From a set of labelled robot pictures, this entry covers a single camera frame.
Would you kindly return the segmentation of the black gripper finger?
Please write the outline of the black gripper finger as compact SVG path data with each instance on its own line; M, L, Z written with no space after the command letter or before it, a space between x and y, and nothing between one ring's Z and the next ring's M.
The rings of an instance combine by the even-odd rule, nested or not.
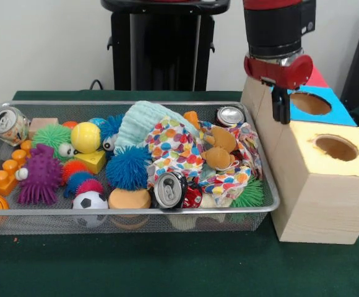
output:
M281 88L274 87L272 89L272 114L275 121L281 121Z
M281 110L280 110L280 122L282 124L288 124L290 122L290 96L288 90L282 88L280 91L281 97Z

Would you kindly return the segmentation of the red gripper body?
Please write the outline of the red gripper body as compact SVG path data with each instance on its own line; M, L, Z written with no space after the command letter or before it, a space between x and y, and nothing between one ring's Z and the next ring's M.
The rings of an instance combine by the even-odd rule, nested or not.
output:
M306 54L294 54L283 59L244 58L248 76L268 86L294 90L307 83L313 71L313 60Z

